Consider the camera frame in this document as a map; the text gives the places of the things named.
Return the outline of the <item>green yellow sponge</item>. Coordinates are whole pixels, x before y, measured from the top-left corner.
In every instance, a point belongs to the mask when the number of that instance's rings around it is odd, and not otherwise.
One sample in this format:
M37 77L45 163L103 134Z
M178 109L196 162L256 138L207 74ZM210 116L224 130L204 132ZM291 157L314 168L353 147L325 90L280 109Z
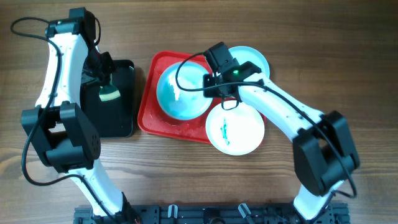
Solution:
M114 85L101 86L99 90L99 98L102 102L111 101L121 96L119 90Z

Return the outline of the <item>light blue plate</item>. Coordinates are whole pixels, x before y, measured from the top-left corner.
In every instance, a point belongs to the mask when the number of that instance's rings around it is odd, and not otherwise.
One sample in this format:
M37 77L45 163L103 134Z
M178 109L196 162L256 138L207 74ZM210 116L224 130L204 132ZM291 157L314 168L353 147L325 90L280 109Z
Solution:
M161 74L156 97L161 109L171 118L190 120L201 116L213 99L203 96L197 88L203 86L208 71L195 62L186 62L181 68L175 63Z

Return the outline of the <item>white plate green smear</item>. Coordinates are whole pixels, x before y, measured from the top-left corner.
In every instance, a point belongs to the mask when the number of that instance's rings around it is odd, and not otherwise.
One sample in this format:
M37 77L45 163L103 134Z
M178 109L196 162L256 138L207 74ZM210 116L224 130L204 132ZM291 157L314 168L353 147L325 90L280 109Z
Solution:
M264 138L265 124L260 113L252 106L229 100L210 111L205 131L217 150L232 156L242 156L259 147Z

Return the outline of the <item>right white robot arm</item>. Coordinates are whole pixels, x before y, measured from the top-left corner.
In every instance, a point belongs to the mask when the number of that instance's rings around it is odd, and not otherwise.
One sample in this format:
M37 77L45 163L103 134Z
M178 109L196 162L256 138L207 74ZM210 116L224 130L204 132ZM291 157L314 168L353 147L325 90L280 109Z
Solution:
M221 100L206 121L212 145L229 154L245 154L258 146L254 136L264 134L262 119L274 123L293 146L301 183L294 209L306 221L319 217L360 165L346 118L299 102L255 63L234 58L224 43L203 55L211 69L204 77L204 95Z

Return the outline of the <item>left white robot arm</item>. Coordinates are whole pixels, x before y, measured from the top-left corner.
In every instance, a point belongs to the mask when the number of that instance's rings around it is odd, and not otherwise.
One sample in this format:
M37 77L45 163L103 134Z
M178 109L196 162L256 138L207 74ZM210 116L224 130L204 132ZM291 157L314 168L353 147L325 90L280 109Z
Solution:
M100 37L99 20L84 7L47 23L44 86L34 108L21 114L25 146L88 199L91 206L76 223L140 223L100 161L103 138L132 134L134 64L100 52Z

